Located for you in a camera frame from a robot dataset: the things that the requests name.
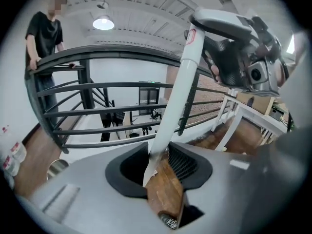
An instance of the black metal railing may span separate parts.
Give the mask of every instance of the black metal railing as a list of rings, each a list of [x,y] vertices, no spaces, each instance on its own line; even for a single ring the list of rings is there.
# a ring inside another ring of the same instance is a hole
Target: black metal railing
[[[31,81],[32,81],[32,93],[36,98],[36,105],[39,107],[42,121],[40,124],[45,125],[45,129],[48,129],[49,134],[54,139],[55,143],[67,153],[67,148],[97,148],[97,147],[109,147],[115,145],[123,145],[128,143],[134,143],[138,141],[148,140],[155,137],[156,134],[150,134],[147,136],[141,136],[137,138],[123,139],[113,142],[102,142],[102,143],[90,143],[90,144],[66,144],[68,137],[73,135],[89,135],[89,134],[104,134],[104,133],[113,133],[120,131],[133,130],[138,128],[147,128],[149,126],[156,126],[161,123],[161,120],[156,120],[152,122],[140,123],[140,124],[131,124],[126,126],[115,126],[115,127],[106,127],[98,129],[85,129],[85,130],[75,130],[75,126],[81,119],[83,115],[91,114],[105,114],[112,115],[115,113],[121,112],[131,112],[138,110],[153,110],[166,108],[167,104],[150,104],[150,105],[135,105],[135,106],[123,106],[115,107],[114,102],[109,101],[108,95],[100,90],[100,88],[107,89],[111,87],[150,87],[150,88],[173,88],[173,84],[167,83],[150,83],[150,82],[105,82],[105,83],[95,83],[90,77],[90,62],[89,59],[94,58],[127,58],[127,59],[140,59],[140,60],[149,60],[154,62],[165,63],[168,65],[179,66],[178,57],[168,55],[158,50],[146,50],[145,48],[139,48],[135,46],[86,46],[75,49],[70,49],[56,53],[55,55],[46,57],[42,59],[38,66],[39,69],[31,72]],[[75,69],[70,68],[68,65],[62,63],[70,61],[80,61],[80,65]],[[61,72],[61,71],[72,71],[77,72],[78,79],[69,81],[57,86],[54,86],[43,91],[37,91],[35,86],[35,80],[38,75],[51,72]],[[197,87],[199,75],[205,75],[211,77],[210,71],[204,68],[198,68],[197,74],[194,78],[192,88],[190,90],[187,103],[185,104],[183,116],[180,118],[179,127],[175,130],[179,135],[183,134],[185,129],[190,127],[202,124],[208,120],[211,120],[215,117],[210,117],[202,121],[198,121],[192,124],[187,125],[187,120],[193,117],[209,114],[212,112],[217,112],[220,108],[208,110],[198,114],[190,115],[191,108],[193,105],[205,105],[213,103],[221,103],[223,100],[213,100],[213,101],[194,101],[196,91],[204,91],[210,93],[220,93],[226,94],[223,91]],[[59,101],[56,105],[51,108],[44,110],[41,98],[47,95],[75,91],[68,97]],[[70,100],[71,98],[80,94],[81,101],[77,103],[73,108],[68,111],[61,112],[52,112],[52,109],[55,109]],[[96,108],[95,103],[102,106],[101,108]],[[83,105],[83,109],[77,109],[80,105]],[[69,127],[68,130],[60,129],[62,123],[69,117],[76,116],[75,121]],[[55,126],[51,124],[49,119],[59,118]]]

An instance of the plastic bottle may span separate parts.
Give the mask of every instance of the plastic bottle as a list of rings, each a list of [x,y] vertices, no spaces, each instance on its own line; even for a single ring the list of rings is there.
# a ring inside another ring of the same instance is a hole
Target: plastic bottle
[[[1,152],[1,167],[11,176],[16,176],[20,169],[20,163],[18,160],[14,159],[10,154]]]
[[[6,152],[10,150],[11,155],[19,162],[23,162],[26,158],[26,148],[22,143],[16,140],[9,130],[9,126],[1,129],[2,149]]]
[[[13,190],[15,185],[13,177],[7,171],[3,171],[3,176],[7,181],[9,187]]]

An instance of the white ceiling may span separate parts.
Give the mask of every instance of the white ceiling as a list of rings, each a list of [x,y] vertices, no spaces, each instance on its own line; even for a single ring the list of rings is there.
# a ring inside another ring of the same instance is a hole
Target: white ceiling
[[[67,19],[74,20],[81,34],[93,44],[130,44],[180,54],[185,43],[183,32],[190,23],[188,16],[198,7],[223,9],[245,15],[259,14],[286,43],[291,36],[287,11],[279,0],[105,0],[107,10],[97,8],[103,0],[69,0]],[[109,15],[115,28],[96,30],[92,22]]]

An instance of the black t-shirt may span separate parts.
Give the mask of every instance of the black t-shirt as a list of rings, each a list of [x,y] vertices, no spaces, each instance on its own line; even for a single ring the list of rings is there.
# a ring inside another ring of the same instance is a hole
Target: black t-shirt
[[[31,19],[27,33],[35,37],[36,49],[40,58],[47,57],[54,54],[55,46],[63,41],[63,32],[59,20],[50,21],[47,16],[42,12],[37,12]],[[25,79],[29,79],[29,66],[30,57],[26,48],[26,69]]]

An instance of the jeans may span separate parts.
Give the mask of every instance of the jeans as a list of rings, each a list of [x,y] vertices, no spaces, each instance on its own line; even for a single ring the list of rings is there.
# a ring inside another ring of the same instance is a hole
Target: jeans
[[[54,79],[53,79],[52,75],[51,76],[36,77],[35,81],[36,81],[37,92],[55,86]],[[26,89],[27,89],[28,99],[29,99],[29,102],[33,108],[33,111],[34,111],[41,127],[45,130],[46,133],[49,133],[49,130],[46,129],[45,124],[42,124],[43,117],[41,116],[41,113],[40,113],[41,109],[37,108],[35,97],[32,94],[31,79],[25,80],[25,85],[26,85]],[[57,98],[56,98],[55,94],[44,96],[44,97],[39,97],[39,100],[41,100],[41,102],[42,102],[44,111],[48,110],[49,108],[51,108],[52,106],[54,106],[57,103]],[[49,112],[58,112],[58,111],[59,111],[58,107],[55,107]],[[52,124],[52,126],[54,128],[55,125],[57,124],[58,118],[57,117],[48,118],[48,121],[50,121],[50,123]]]

